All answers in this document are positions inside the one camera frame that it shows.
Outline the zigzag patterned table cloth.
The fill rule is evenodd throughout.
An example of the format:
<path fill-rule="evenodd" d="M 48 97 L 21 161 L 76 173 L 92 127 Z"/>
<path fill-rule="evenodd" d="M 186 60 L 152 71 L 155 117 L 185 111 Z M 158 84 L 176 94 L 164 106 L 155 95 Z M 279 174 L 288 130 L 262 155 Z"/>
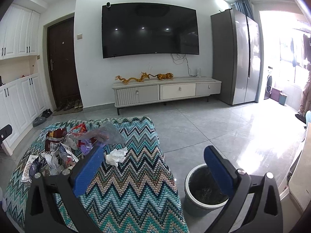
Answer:
<path fill-rule="evenodd" d="M 14 169 L 5 199 L 7 215 L 24 230 L 28 186 L 21 182 L 30 155 L 44 152 L 48 131 L 85 123 L 87 130 L 111 122 L 125 144 L 106 145 L 104 157 L 113 149 L 127 147 L 118 167 L 103 160 L 86 193 L 79 201 L 103 232 L 189 232 L 183 216 L 178 189 L 160 149 L 154 123 L 149 117 L 68 120 L 44 127 Z"/>

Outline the grey slipper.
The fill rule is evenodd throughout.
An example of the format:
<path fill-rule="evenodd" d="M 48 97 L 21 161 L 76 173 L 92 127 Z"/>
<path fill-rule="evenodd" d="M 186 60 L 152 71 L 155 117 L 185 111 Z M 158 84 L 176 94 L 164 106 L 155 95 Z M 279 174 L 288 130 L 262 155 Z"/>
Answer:
<path fill-rule="evenodd" d="M 39 125 L 41 125 L 41 124 L 43 124 L 45 122 L 46 122 L 46 118 L 45 117 L 38 116 L 38 117 L 36 117 L 33 120 L 32 125 L 33 125 L 33 127 L 37 127 L 37 126 L 39 126 Z"/>

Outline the black shoe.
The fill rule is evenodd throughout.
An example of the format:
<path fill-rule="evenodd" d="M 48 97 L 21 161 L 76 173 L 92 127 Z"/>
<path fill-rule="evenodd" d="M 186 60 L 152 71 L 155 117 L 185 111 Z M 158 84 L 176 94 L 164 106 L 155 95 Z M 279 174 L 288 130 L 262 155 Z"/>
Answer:
<path fill-rule="evenodd" d="M 45 118 L 49 118 L 52 115 L 52 113 L 53 112 L 50 109 L 46 109 L 45 111 L 43 111 L 41 116 Z"/>

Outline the beige sofa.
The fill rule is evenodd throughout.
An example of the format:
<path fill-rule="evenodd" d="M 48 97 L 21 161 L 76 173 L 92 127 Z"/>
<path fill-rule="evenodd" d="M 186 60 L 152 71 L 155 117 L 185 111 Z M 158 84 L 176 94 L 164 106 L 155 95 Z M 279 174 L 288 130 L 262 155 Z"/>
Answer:
<path fill-rule="evenodd" d="M 282 204 L 289 200 L 302 214 L 310 203 L 310 123 L 307 124 L 303 149 L 286 188 L 280 194 Z"/>

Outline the light blue chair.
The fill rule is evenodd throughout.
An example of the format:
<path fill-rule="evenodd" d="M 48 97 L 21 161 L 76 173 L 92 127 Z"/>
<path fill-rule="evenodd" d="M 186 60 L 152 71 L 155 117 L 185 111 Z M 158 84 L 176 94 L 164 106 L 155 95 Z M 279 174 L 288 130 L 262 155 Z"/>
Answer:
<path fill-rule="evenodd" d="M 311 123 L 311 110 L 308 110 L 305 114 L 306 119 L 306 126 L 308 126 L 309 123 Z"/>

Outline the dark brown entrance door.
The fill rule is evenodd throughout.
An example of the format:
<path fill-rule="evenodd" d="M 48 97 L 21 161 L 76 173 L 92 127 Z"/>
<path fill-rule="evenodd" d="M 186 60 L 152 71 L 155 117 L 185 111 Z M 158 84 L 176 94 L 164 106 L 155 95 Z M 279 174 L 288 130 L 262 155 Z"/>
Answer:
<path fill-rule="evenodd" d="M 80 98 L 74 55 L 74 18 L 47 28 L 47 60 L 57 107 Z"/>

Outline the white rimmed trash bin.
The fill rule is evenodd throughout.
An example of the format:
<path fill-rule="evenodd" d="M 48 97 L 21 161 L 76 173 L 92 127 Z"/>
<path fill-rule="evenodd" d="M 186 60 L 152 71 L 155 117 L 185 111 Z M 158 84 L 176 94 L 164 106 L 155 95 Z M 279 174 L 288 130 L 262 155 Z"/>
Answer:
<path fill-rule="evenodd" d="M 205 164 L 191 169 L 184 182 L 185 211 L 194 217 L 203 217 L 224 207 L 228 196 L 224 195 Z"/>

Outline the grey white TV cabinet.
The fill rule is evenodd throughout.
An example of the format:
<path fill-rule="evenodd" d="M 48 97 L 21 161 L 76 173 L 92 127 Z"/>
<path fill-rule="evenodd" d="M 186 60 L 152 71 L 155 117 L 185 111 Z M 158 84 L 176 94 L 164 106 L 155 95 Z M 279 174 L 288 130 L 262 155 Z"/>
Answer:
<path fill-rule="evenodd" d="M 130 106 L 218 95 L 221 82 L 208 77 L 175 77 L 163 81 L 154 78 L 143 82 L 131 81 L 128 84 L 114 83 L 112 89 L 114 106 L 119 113 L 120 109 Z"/>

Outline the shoes on door mat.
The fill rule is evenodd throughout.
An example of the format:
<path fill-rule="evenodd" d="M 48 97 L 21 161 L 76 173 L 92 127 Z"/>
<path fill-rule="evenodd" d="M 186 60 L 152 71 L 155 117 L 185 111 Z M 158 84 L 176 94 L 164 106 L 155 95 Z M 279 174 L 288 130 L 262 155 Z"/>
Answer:
<path fill-rule="evenodd" d="M 68 111 L 68 110 L 71 110 L 71 109 L 79 109 L 80 107 L 80 99 L 76 99 L 76 100 L 66 100 L 66 101 L 62 101 L 60 102 L 59 106 L 56 108 L 55 111 L 61 111 L 61 110 L 64 110 L 64 111 Z"/>

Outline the washing machine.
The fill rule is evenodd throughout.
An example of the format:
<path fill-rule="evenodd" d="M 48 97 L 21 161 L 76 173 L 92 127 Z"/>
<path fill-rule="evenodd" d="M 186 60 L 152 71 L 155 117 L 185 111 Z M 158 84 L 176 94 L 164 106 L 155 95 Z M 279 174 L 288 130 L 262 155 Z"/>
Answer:
<path fill-rule="evenodd" d="M 264 100 L 269 99 L 271 92 L 272 92 L 272 85 L 273 85 L 273 68 L 271 66 L 268 66 L 267 70 L 267 79 L 266 79 L 266 87 L 265 87 L 265 95 Z"/>

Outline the grey double door refrigerator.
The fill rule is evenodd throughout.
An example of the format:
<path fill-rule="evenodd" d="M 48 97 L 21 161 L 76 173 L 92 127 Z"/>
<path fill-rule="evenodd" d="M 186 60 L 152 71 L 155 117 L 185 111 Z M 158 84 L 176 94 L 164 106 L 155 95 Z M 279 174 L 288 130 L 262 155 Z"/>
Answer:
<path fill-rule="evenodd" d="M 258 24 L 236 9 L 211 15 L 212 77 L 222 82 L 219 99 L 228 105 L 256 101 L 260 77 Z"/>

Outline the hanging clothes on rack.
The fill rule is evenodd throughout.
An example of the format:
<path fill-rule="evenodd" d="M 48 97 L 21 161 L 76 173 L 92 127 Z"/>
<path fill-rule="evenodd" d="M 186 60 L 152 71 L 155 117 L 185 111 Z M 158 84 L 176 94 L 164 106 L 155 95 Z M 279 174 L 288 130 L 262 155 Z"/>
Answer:
<path fill-rule="evenodd" d="M 290 49 L 293 54 L 293 66 L 305 67 L 310 64 L 310 37 L 302 31 L 293 33 Z"/>

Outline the teal storage box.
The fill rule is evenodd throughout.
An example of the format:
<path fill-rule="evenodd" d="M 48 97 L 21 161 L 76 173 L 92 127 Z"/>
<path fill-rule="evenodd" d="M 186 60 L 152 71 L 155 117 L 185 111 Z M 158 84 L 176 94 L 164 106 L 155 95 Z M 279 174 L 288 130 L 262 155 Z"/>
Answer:
<path fill-rule="evenodd" d="M 279 100 L 278 100 L 279 104 L 284 106 L 286 104 L 286 100 L 287 100 L 287 95 L 284 93 L 279 93 Z"/>

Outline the standing person in beige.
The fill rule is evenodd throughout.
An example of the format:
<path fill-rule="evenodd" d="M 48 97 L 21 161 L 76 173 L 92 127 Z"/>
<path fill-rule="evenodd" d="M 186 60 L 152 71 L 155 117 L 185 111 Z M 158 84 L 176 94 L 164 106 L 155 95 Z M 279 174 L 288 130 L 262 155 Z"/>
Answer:
<path fill-rule="evenodd" d="M 310 110 L 310 91 L 311 91 L 311 71 L 310 71 L 310 63 L 307 64 L 307 70 L 308 70 L 308 79 L 307 83 L 302 91 L 301 94 L 301 104 L 298 113 L 302 116 L 305 116 L 306 112 Z"/>

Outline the golden dragon figurine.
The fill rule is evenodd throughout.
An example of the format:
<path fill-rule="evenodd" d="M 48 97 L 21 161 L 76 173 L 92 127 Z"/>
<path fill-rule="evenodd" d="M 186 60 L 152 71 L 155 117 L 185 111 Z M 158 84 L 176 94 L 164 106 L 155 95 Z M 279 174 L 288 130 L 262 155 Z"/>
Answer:
<path fill-rule="evenodd" d="M 126 79 L 126 78 L 124 78 L 124 77 L 122 77 L 122 76 L 120 76 L 120 75 L 117 75 L 117 76 L 115 77 L 115 80 L 116 80 L 116 81 L 119 80 L 119 81 L 121 81 L 121 82 L 124 83 L 124 84 L 128 84 L 128 83 L 131 82 L 131 81 L 144 82 L 145 79 L 149 79 L 149 78 L 150 78 L 150 75 L 149 75 L 149 74 L 143 73 L 143 72 L 142 72 L 142 73 L 141 73 L 141 76 L 140 76 L 139 78 L 130 77 L 130 78 Z"/>

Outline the golden tiger figurine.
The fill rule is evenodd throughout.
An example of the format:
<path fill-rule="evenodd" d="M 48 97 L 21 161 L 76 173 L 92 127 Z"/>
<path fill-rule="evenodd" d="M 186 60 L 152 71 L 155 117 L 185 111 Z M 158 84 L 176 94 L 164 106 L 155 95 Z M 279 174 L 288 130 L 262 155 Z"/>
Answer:
<path fill-rule="evenodd" d="M 173 79 L 173 74 L 172 73 L 166 73 L 166 74 L 157 74 L 156 75 L 158 80 L 166 80 L 166 79 Z"/>

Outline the large black wall television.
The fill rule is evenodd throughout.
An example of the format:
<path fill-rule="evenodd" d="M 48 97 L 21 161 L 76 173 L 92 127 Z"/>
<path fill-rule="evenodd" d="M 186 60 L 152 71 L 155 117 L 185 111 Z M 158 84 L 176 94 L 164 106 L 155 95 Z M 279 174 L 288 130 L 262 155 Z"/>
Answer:
<path fill-rule="evenodd" d="M 142 54 L 199 54 L 197 13 L 159 3 L 102 6 L 103 58 Z"/>

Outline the blue curtain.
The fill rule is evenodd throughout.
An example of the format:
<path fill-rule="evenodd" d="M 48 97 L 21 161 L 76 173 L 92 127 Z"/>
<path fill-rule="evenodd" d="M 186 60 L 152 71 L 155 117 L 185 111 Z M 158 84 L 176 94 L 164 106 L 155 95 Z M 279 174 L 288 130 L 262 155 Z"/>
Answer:
<path fill-rule="evenodd" d="M 239 12 L 254 20 L 252 4 L 250 0 L 235 0 L 234 5 Z"/>

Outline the purple storage box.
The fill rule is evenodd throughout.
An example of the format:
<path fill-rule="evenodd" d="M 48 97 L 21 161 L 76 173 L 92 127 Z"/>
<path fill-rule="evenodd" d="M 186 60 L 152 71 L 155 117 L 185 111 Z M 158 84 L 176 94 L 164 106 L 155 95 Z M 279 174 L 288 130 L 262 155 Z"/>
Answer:
<path fill-rule="evenodd" d="M 272 88 L 271 93 L 270 93 L 270 98 L 273 99 L 274 101 L 279 102 L 280 94 L 281 94 L 280 90 L 278 90 L 276 88 Z"/>

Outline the white tissue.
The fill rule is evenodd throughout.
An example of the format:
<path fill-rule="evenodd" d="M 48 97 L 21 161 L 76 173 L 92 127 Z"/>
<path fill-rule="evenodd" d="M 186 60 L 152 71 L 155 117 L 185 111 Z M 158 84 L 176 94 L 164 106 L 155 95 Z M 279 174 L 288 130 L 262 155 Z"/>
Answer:
<path fill-rule="evenodd" d="M 118 167 L 119 163 L 123 163 L 125 161 L 127 153 L 127 147 L 122 149 L 113 149 L 111 153 L 105 156 L 105 162 L 108 165 Z"/>

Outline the clear plastic bag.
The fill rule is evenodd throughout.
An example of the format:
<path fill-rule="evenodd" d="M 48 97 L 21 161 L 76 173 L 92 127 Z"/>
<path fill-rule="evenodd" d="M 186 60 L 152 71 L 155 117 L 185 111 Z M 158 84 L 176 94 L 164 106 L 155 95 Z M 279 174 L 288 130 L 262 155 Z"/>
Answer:
<path fill-rule="evenodd" d="M 95 139 L 103 145 L 124 144 L 125 138 L 119 130 L 112 124 L 105 122 L 99 128 L 86 132 L 80 137 L 80 140 Z"/>

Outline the red snack wrapper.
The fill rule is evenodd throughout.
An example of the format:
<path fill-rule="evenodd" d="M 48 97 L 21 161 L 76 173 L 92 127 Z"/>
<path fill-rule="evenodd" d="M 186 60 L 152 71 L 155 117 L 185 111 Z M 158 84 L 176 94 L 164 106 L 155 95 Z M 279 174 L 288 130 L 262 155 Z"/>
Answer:
<path fill-rule="evenodd" d="M 81 137 L 85 133 L 87 133 L 87 128 L 86 128 L 85 123 L 80 123 L 70 130 L 70 134 L 73 135 L 73 137 Z"/>

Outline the white shoe cabinet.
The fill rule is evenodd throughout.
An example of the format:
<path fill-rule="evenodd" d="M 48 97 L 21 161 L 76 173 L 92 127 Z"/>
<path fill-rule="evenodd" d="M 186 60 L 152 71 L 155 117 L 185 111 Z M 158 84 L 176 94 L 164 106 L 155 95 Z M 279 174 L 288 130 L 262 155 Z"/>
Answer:
<path fill-rule="evenodd" d="M 12 4 L 1 19 L 1 127 L 12 134 L 1 143 L 8 156 L 46 108 L 36 68 L 40 14 Z"/>

